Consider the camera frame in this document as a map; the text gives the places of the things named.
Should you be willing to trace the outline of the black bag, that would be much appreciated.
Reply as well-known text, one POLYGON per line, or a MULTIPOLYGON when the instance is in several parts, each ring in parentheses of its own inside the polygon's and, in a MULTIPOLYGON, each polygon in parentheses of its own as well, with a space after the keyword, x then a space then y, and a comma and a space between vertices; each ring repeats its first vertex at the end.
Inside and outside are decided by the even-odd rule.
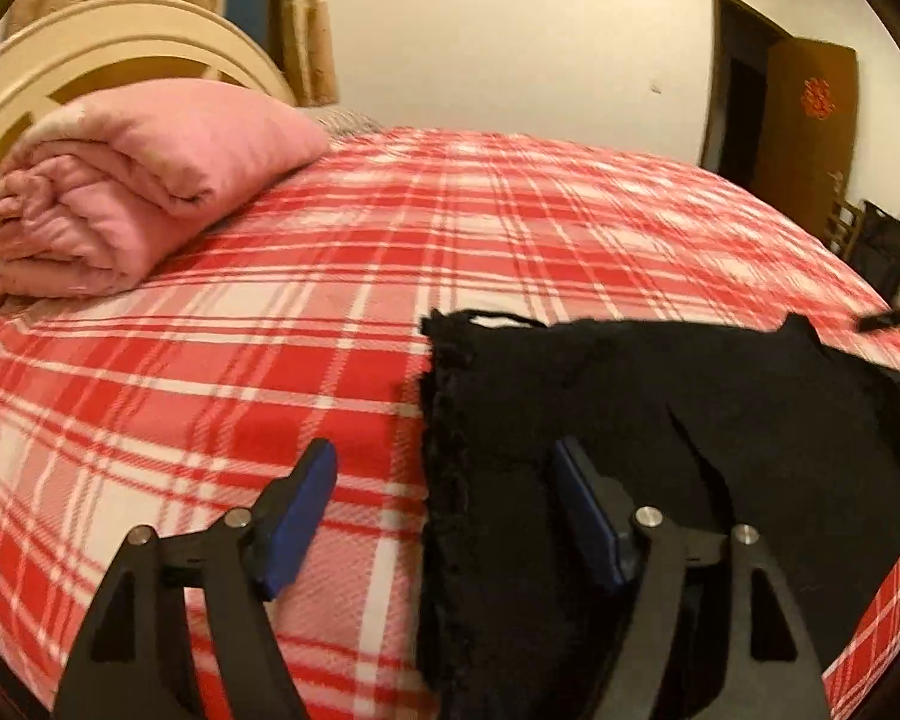
POLYGON ((900 220, 865 200, 859 235, 848 263, 888 304, 893 304, 900 291, 900 220))

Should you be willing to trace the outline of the pink folded blanket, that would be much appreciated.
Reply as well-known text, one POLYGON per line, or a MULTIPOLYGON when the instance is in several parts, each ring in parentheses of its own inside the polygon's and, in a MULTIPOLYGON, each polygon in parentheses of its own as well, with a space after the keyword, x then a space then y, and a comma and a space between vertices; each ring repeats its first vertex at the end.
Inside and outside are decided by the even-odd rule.
POLYGON ((328 151, 269 94, 160 78, 84 94, 30 125, 0 164, 0 296, 98 298, 328 151))

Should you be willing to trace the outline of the brown wooden door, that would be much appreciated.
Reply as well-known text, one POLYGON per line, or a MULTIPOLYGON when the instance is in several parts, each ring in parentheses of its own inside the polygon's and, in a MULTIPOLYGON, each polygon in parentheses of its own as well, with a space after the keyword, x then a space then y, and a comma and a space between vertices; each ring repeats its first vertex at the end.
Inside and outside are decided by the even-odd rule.
POLYGON ((751 193, 824 238, 854 159, 857 52, 790 37, 769 49, 766 82, 751 193))

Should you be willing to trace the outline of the wooden chair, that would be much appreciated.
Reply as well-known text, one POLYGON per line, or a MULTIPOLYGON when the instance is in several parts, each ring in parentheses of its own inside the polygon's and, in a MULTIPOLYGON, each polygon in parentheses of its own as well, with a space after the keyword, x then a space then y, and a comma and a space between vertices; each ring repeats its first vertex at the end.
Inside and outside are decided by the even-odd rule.
POLYGON ((832 254, 847 262, 862 231, 865 211, 845 198, 845 174, 842 171, 829 172, 829 179, 834 199, 827 215, 824 243, 832 254))

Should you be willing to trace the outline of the striped pillow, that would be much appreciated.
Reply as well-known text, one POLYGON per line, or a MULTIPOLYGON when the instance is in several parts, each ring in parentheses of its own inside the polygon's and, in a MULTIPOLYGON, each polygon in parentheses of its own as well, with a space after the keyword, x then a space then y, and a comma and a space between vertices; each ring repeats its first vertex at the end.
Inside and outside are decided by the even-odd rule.
POLYGON ((383 125, 375 121, 374 117, 339 104, 301 107, 301 112, 322 127, 334 140, 372 135, 383 130, 383 125))

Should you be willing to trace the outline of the red plaid bed sheet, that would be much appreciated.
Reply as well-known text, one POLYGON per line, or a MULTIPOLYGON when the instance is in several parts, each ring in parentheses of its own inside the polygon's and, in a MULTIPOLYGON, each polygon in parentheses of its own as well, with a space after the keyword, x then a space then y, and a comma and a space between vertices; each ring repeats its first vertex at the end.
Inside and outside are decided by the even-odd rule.
POLYGON ((336 143, 102 301, 0 309, 0 656, 55 697, 126 532, 203 528, 310 439, 340 483, 272 610, 313 717, 429 718, 411 663, 429 310, 689 320, 821 340, 900 369, 880 298, 781 213, 653 154, 393 128, 336 143))

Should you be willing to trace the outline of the cream wooden headboard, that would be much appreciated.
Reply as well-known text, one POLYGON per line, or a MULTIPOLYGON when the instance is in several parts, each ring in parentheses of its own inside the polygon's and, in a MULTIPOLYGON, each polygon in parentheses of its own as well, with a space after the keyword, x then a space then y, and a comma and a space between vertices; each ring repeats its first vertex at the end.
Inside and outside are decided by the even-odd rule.
POLYGON ((58 107, 160 78, 230 83, 295 107, 274 62, 222 16, 183 0, 92 0, 1 44, 0 164, 30 125, 58 107))

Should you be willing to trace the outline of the black pants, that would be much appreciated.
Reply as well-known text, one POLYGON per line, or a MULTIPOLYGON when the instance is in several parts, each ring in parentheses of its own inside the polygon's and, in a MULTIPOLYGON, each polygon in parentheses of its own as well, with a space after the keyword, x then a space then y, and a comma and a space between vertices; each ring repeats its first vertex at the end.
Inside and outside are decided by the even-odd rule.
POLYGON ((758 528, 825 668, 900 558, 900 371, 772 332, 425 317, 418 665, 447 718, 577 718, 632 606, 572 523, 557 446, 683 527, 758 528))

